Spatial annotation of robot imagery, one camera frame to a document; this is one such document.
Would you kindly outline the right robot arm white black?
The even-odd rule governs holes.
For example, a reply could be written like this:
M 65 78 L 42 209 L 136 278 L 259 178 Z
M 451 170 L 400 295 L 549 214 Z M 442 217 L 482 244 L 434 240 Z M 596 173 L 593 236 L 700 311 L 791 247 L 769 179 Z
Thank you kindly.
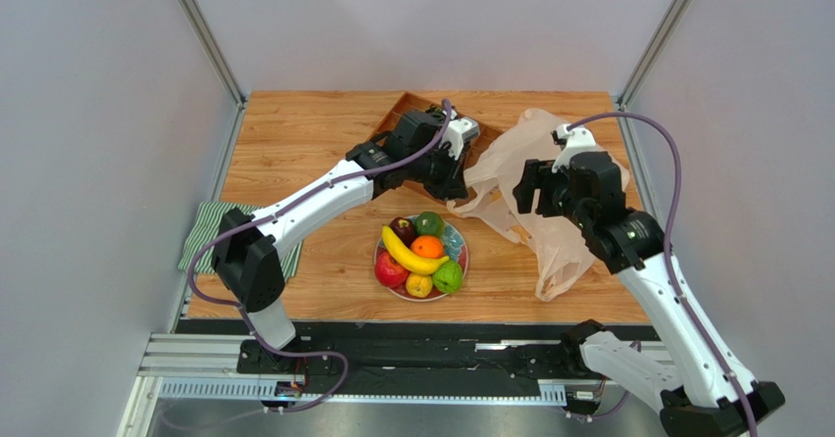
M 580 368 L 613 379 L 660 418 L 669 436 L 754 436 L 785 403 L 727 347 L 698 305 L 657 221 L 630 208 L 619 166 L 606 152 L 562 165 L 528 160 L 513 190 L 518 210 L 570 220 L 590 252 L 627 288 L 651 321 L 672 364 L 623 345 L 587 320 L 566 336 Z

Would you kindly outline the light green fruit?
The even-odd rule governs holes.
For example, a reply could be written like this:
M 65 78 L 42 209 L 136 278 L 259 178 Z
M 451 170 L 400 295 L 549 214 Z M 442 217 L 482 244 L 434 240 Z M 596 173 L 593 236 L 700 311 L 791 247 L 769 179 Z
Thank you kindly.
M 434 287 L 445 294 L 458 292 L 464 282 L 464 271 L 456 261 L 449 261 L 432 274 Z

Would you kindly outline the yellow banana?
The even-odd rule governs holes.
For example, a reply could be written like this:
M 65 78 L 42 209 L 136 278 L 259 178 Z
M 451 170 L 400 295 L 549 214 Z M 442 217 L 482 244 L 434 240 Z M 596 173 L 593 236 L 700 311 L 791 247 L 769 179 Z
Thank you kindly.
M 431 275 L 450 261 L 448 256 L 431 259 L 414 253 L 388 225 L 382 226 L 381 241 L 385 249 L 397 263 L 416 274 Z

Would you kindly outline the translucent beige plastic bag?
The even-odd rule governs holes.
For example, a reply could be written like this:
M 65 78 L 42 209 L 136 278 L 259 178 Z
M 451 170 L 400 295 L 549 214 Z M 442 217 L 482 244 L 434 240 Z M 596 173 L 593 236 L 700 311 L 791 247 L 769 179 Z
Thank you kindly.
M 542 109 L 528 109 L 466 169 L 469 197 L 449 202 L 447 210 L 464 219 L 480 219 L 507 240 L 529 248 L 537 258 L 535 296 L 549 302 L 568 291 L 596 261 L 579 228 L 563 217 L 542 218 L 517 211 L 513 188 L 529 159 L 550 161 L 562 150 L 551 132 L 565 120 Z

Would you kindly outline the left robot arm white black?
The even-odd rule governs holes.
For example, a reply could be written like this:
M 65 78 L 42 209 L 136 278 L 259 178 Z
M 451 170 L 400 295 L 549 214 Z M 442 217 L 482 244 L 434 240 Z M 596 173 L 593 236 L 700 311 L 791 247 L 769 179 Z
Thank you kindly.
M 347 152 L 334 168 L 293 195 L 246 215 L 221 217 L 212 267 L 234 295 L 254 335 L 271 351 L 296 336 L 281 302 L 285 254 L 332 219 L 407 181 L 438 201 L 467 195 L 464 162 L 480 134 L 476 121 L 446 102 L 403 114 L 390 130 Z

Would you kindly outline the yellow orange fruit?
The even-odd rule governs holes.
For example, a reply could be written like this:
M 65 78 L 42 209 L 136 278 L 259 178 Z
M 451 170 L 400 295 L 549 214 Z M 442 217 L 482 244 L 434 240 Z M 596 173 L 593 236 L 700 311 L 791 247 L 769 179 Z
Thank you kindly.
M 426 298 L 434 287 L 432 277 L 430 275 L 422 275 L 418 273 L 411 273 L 405 282 L 407 293 L 415 298 Z

